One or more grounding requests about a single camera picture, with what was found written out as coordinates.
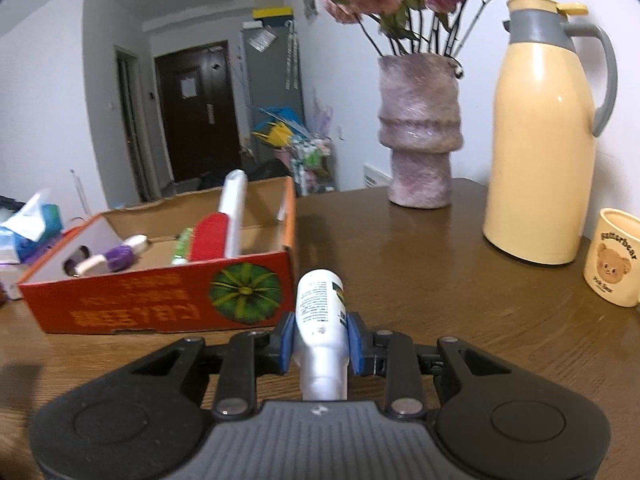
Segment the cream bear mug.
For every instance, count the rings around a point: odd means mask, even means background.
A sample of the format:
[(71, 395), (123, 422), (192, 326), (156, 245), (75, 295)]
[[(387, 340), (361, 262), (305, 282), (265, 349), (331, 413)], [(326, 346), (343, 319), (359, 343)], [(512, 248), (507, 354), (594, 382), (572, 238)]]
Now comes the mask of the cream bear mug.
[(584, 279), (600, 297), (623, 308), (639, 305), (639, 219), (603, 208), (588, 249)]

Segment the dark entrance door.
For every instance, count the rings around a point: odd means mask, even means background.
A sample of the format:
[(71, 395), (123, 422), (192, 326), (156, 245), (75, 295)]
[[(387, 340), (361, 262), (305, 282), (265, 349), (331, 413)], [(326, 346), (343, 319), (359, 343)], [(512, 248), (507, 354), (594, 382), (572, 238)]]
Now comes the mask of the dark entrance door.
[(174, 180), (241, 165), (241, 142), (225, 41), (155, 59), (164, 137)]

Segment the green spray bottle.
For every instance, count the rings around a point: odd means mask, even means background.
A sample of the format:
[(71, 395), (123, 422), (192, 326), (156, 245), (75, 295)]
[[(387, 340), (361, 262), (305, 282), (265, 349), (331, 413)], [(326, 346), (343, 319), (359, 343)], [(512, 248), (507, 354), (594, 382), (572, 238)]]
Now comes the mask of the green spray bottle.
[(174, 252), (171, 257), (173, 266), (181, 266), (189, 262), (193, 229), (185, 228), (176, 238)]

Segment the orange cardboard box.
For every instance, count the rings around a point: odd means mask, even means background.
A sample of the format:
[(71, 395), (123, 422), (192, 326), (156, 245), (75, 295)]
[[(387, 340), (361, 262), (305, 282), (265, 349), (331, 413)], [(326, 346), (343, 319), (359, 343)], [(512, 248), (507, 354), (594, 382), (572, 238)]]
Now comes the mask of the orange cardboard box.
[[(216, 214), (220, 190), (97, 214), (40, 257), (18, 283), (48, 334), (245, 330), (273, 326), (295, 306), (297, 250), (294, 182), (254, 181), (246, 189), (235, 258), (175, 264), (178, 237)], [(70, 276), (80, 248), (103, 254), (133, 235), (150, 241), (129, 269)]]

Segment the pink textured vase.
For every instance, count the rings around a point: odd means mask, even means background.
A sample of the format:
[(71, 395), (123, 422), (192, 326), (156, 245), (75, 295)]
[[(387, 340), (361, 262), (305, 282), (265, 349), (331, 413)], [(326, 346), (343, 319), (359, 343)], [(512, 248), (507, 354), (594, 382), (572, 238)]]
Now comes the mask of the pink textured vase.
[(388, 198), (401, 207), (439, 209), (452, 200), (450, 154), (463, 146), (459, 64), (433, 53), (378, 60), (378, 140), (390, 149)]

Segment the cream thermos jug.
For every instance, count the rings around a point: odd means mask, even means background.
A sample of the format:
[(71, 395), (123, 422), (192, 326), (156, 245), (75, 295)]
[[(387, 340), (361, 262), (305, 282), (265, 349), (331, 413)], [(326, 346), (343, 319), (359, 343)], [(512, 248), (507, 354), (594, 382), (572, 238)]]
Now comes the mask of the cream thermos jug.
[[(545, 266), (572, 262), (589, 205), (598, 137), (614, 110), (614, 48), (583, 4), (509, 0), (509, 45), (494, 99), (483, 233), (507, 254)], [(574, 44), (603, 50), (603, 102), (594, 104)]]

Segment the red white lint brush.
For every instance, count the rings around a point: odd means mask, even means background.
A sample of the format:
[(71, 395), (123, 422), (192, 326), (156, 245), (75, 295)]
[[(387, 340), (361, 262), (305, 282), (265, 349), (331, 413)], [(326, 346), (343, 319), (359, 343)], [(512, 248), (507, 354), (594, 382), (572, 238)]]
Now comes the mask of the red white lint brush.
[(218, 210), (203, 219), (193, 230), (190, 261), (239, 257), (247, 182), (247, 175), (243, 170), (237, 169), (227, 174)]

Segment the yellow bag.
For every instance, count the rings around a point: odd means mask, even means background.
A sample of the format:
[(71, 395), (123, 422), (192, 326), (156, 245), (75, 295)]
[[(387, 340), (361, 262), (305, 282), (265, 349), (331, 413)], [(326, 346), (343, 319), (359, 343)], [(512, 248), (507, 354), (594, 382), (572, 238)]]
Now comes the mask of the yellow bag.
[(268, 144), (272, 148), (286, 148), (291, 144), (294, 132), (287, 124), (284, 122), (270, 122), (268, 126), (269, 129), (267, 132), (254, 130), (252, 136), (265, 142), (265, 144)]

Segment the white round cap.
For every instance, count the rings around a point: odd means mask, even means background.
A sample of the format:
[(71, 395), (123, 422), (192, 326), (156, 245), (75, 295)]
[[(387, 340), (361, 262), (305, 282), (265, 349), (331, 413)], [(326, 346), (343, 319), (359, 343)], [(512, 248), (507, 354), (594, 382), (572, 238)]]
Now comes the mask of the white round cap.
[(84, 276), (96, 276), (110, 272), (107, 258), (102, 255), (93, 255), (80, 263), (77, 263), (74, 272), (80, 278)]
[(149, 239), (146, 235), (136, 234), (122, 241), (122, 246), (129, 248), (137, 256), (145, 252), (150, 247)]

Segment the blue tissue pack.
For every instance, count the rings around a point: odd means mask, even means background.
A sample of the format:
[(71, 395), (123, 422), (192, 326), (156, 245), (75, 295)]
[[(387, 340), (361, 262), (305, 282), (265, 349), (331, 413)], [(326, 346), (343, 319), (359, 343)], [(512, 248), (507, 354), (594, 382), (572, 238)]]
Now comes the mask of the blue tissue pack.
[(63, 231), (60, 208), (49, 202), (50, 190), (35, 193), (1, 223), (1, 262), (24, 263)]

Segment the small white bottle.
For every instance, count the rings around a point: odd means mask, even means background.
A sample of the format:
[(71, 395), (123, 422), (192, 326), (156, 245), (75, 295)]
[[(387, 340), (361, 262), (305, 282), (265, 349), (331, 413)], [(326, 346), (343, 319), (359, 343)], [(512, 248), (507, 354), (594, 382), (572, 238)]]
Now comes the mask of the small white bottle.
[(297, 284), (293, 358), (304, 401), (345, 401), (349, 343), (343, 283), (312, 270)]

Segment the grey refrigerator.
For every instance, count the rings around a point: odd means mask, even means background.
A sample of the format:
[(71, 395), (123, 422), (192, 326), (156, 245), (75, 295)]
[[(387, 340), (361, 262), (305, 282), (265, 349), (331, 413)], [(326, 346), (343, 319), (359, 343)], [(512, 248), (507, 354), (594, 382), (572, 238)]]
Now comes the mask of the grey refrigerator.
[(295, 23), (292, 18), (286, 18), (280, 26), (246, 22), (241, 39), (250, 109), (250, 148), (256, 162), (266, 162), (274, 157), (273, 148), (254, 132), (267, 133), (278, 112), (305, 123)]

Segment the purple bottle cap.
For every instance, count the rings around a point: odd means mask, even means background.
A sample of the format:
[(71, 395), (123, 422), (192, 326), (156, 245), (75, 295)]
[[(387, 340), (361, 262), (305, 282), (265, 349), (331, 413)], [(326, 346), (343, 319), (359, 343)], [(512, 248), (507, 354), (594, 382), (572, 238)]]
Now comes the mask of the purple bottle cap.
[(104, 252), (107, 270), (110, 272), (120, 272), (130, 268), (136, 261), (134, 248), (127, 244), (121, 244), (107, 252)]

